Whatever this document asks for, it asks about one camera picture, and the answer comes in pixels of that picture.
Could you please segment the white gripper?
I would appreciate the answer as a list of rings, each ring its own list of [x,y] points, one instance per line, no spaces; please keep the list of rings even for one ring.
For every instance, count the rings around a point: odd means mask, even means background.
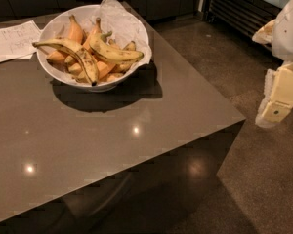
[[[293,0],[277,17],[262,26],[252,37],[262,45],[270,44],[272,54],[285,61],[265,76],[264,98],[258,108],[255,124],[271,128],[281,123],[293,109]]]

